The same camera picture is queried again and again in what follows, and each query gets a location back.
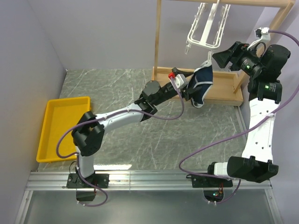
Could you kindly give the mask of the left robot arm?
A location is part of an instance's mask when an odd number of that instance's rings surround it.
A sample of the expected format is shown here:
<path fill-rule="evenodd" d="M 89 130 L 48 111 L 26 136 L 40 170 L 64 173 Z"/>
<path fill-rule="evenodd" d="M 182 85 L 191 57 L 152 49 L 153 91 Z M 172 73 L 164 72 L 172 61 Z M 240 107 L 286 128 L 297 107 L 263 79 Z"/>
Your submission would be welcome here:
<path fill-rule="evenodd" d="M 203 87 L 196 84 L 198 74 L 199 69 L 186 72 L 173 68 L 167 84 L 161 86 L 156 80 L 147 82 L 140 97 L 132 104 L 104 114 L 84 113 L 71 132 L 77 153 L 78 183 L 84 188 L 98 184 L 93 156 L 101 148 L 105 134 L 131 123 L 155 118 L 156 106 L 174 96 L 194 101 L 203 91 Z"/>

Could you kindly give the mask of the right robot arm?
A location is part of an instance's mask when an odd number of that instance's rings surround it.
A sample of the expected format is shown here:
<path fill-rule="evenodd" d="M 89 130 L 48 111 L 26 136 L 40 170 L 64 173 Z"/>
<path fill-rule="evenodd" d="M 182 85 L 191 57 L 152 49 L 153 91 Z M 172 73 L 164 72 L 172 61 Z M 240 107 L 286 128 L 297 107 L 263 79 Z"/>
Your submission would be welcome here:
<path fill-rule="evenodd" d="M 273 163 L 271 145 L 276 110 L 282 98 L 282 84 L 278 77 L 290 56 L 286 47 L 273 44 L 258 57 L 255 49 L 242 42 L 235 42 L 229 49 L 213 55 L 221 68 L 232 63 L 231 71 L 242 70 L 249 75 L 250 121 L 242 155 L 209 165 L 206 174 L 209 185 L 217 186 L 222 178 L 262 183 L 278 174 L 279 167 Z"/>

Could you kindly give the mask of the navy blue underwear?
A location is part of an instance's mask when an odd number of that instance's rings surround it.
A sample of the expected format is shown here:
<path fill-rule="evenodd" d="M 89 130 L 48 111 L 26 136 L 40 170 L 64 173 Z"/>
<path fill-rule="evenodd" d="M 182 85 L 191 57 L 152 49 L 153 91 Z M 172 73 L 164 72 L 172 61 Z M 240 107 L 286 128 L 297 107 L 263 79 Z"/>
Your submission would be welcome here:
<path fill-rule="evenodd" d="M 194 94 L 191 98 L 191 104 L 195 108 L 201 108 L 204 105 L 204 99 L 208 91 L 213 85 L 213 68 L 212 61 L 204 61 L 198 68 L 194 70 L 194 74 L 191 76 L 187 88 L 195 88 L 201 86 L 202 89 Z"/>

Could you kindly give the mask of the white clip hanger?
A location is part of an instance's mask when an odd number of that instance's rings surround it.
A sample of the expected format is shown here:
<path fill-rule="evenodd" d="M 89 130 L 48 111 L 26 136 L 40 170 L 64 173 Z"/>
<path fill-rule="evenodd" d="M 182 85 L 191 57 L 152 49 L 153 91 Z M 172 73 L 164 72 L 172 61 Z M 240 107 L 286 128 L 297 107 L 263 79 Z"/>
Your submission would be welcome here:
<path fill-rule="evenodd" d="M 218 0 L 216 3 L 213 3 L 211 6 L 211 10 L 209 12 L 208 18 L 205 23 L 205 27 L 203 29 L 202 35 L 199 40 L 195 39 L 195 32 L 199 27 L 199 21 L 202 17 L 202 14 L 204 13 L 205 9 L 207 8 L 208 3 L 201 2 L 200 5 L 198 6 L 197 13 L 194 16 L 193 23 L 191 25 L 190 31 L 187 35 L 186 39 L 186 47 L 185 47 L 185 54 L 187 55 L 189 53 L 190 48 L 194 46 L 202 47 L 205 49 L 208 49 L 207 53 L 207 60 L 211 61 L 212 60 L 212 55 L 214 51 L 220 47 L 223 33 L 224 33 L 224 28 L 227 22 L 228 14 L 231 8 L 230 4 L 225 4 L 224 6 L 221 7 L 221 19 L 218 22 L 218 30 L 216 32 L 214 42 L 213 44 L 208 43 L 208 37 L 211 32 L 212 25 L 214 23 L 214 19 L 218 10 L 218 7 L 220 5 L 220 1 Z"/>

